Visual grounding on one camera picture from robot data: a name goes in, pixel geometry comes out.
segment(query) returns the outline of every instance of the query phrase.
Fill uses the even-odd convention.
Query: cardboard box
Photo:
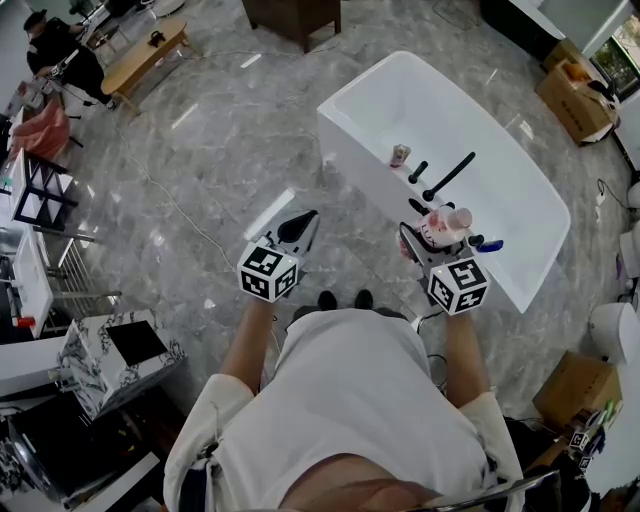
[[[603,409],[622,400],[616,367],[573,352],[565,352],[533,399],[545,424],[562,432],[582,409]]]
[[[551,71],[563,60],[572,64],[580,64],[593,80],[603,81],[603,77],[596,67],[582,55],[582,52],[569,39],[563,39],[551,50],[551,53],[542,62],[542,67],[547,71]]]
[[[586,82],[573,82],[562,61],[536,87],[576,142],[597,142],[618,120],[617,105],[591,89]]]

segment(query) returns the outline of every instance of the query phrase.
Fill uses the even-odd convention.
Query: marble floor
[[[232,264],[247,227],[284,190],[295,193],[292,207],[320,212],[308,275],[278,304],[280,343],[292,312],[325,288],[342,305],[367,287],[379,304],[408,317],[431,311],[416,283],[419,269],[396,248],[396,226],[336,170],[322,168],[316,138],[316,107],[400,49],[425,59],[493,115],[571,212],[557,262],[527,312],[475,314],[505,412],[530,414],[531,398],[563,351],[586,346],[589,312],[619,293],[617,240],[629,222],[611,199],[598,221],[596,179],[622,196],[630,173],[612,139],[585,148],[571,141],[534,93],[544,76],[539,64],[475,9],[471,0],[343,1],[342,34],[321,29],[305,56],[265,29],[252,31],[240,0],[187,0],[177,15],[205,58],[183,50],[153,70],[133,96],[142,115],[70,102],[69,113],[84,116],[72,130],[85,148],[70,148],[62,159],[81,201],[69,226],[102,238],[85,259],[122,290],[117,307],[156,309],[184,346],[188,362],[165,383],[182,409],[218,368],[246,296],[221,251],[140,166]],[[148,12],[137,14],[122,32],[136,40],[152,25]],[[113,44],[124,49],[126,40],[116,35]],[[101,54],[106,63],[117,58],[109,52]],[[255,52],[262,57],[242,68]],[[429,320],[421,335],[430,352],[440,352],[442,318]],[[272,351],[269,368],[274,357]]]

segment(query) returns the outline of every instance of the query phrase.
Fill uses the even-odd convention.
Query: pink chair
[[[40,114],[13,129],[9,158],[13,160],[24,148],[41,158],[53,160],[69,140],[82,147],[70,135],[69,117],[58,101],[52,100]]]

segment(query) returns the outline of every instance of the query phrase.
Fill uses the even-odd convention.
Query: wooden cabinet
[[[340,33],[340,0],[242,0],[251,28],[263,25],[302,45],[309,52],[309,34],[329,23]]]

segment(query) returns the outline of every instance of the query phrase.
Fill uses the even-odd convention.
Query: shoe
[[[322,311],[333,311],[338,309],[338,301],[336,300],[333,293],[329,290],[323,291],[318,297],[318,307]]]
[[[356,309],[373,309],[373,295],[369,290],[360,290],[353,303]]]

